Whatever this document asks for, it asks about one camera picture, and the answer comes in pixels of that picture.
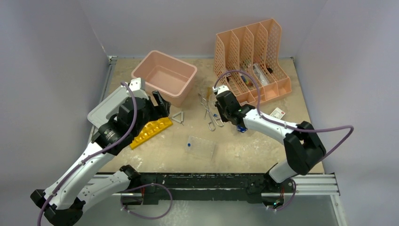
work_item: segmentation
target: pink plastic bin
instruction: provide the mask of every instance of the pink plastic bin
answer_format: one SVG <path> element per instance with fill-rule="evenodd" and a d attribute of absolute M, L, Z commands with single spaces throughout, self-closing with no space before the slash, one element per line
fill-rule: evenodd
<path fill-rule="evenodd" d="M 180 107 L 194 85 L 197 67 L 159 51 L 151 51 L 132 71 L 145 80 L 145 91 L 158 90 L 173 106 Z"/>

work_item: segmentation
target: gray wall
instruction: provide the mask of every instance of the gray wall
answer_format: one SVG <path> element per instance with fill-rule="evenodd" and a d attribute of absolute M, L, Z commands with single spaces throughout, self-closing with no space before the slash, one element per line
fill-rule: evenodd
<path fill-rule="evenodd" d="M 296 55 L 314 125 L 355 126 L 324 161 L 353 226 L 399 222 L 398 21 L 397 0 L 328 0 Z M 342 136 L 322 139 L 331 148 Z"/>
<path fill-rule="evenodd" d="M 2 0 L 0 21 L 0 225 L 34 225 L 29 195 L 84 150 L 108 59 L 77 0 Z"/>
<path fill-rule="evenodd" d="M 300 48 L 327 0 L 80 0 L 108 55 L 212 57 L 215 34 L 274 17 L 280 56 Z"/>

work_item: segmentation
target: small card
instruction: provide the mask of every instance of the small card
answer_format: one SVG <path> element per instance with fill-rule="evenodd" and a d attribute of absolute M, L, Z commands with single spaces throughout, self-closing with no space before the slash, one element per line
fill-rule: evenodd
<path fill-rule="evenodd" d="M 270 116 L 276 119 L 281 119 L 285 114 L 286 113 L 284 111 L 276 107 L 276 109 L 274 109 L 274 111 L 270 114 Z"/>

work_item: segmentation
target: forceps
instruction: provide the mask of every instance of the forceps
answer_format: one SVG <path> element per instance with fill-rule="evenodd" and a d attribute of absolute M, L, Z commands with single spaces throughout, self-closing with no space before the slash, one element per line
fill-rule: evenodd
<path fill-rule="evenodd" d="M 224 123 L 222 122 L 222 120 L 219 117 L 215 117 L 215 115 L 209 109 L 208 101 L 204 97 L 202 97 L 201 94 L 198 94 L 198 96 L 199 96 L 199 102 L 204 106 L 204 108 L 206 110 L 204 118 L 206 118 L 207 113 L 208 113 L 209 119 L 211 120 L 210 122 L 208 122 L 209 130 L 211 130 L 211 131 L 216 130 L 215 123 L 218 127 L 223 127 Z"/>

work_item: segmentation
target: work surface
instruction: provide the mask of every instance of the work surface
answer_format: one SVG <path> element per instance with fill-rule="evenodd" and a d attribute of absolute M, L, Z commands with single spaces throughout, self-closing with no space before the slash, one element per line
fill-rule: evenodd
<path fill-rule="evenodd" d="M 207 87 L 214 85 L 213 59 L 182 59 L 195 65 L 198 72 L 195 84 L 180 108 L 172 106 L 170 115 L 184 111 L 183 125 L 173 121 L 173 125 L 159 133 L 134 150 L 124 148 L 118 156 L 107 163 L 100 171 L 115 172 L 122 165 L 130 164 L 141 172 L 267 172 L 275 163 L 285 160 L 284 146 L 259 132 L 248 130 L 245 133 L 235 131 L 230 123 L 225 123 L 216 131 L 209 130 L 208 116 L 204 119 L 205 109 L 199 102 L 198 93 L 206 96 Z M 121 81 L 130 81 L 133 69 L 140 59 L 118 59 L 110 83 L 112 93 Z M 279 64 L 291 78 L 292 93 L 285 98 L 261 105 L 261 111 L 270 114 L 276 107 L 286 112 L 283 120 L 301 123 L 310 121 L 301 86 L 292 59 L 281 59 Z M 194 136 L 216 143 L 211 159 L 198 158 L 187 153 L 187 140 Z M 323 173 L 321 163 L 313 173 Z"/>

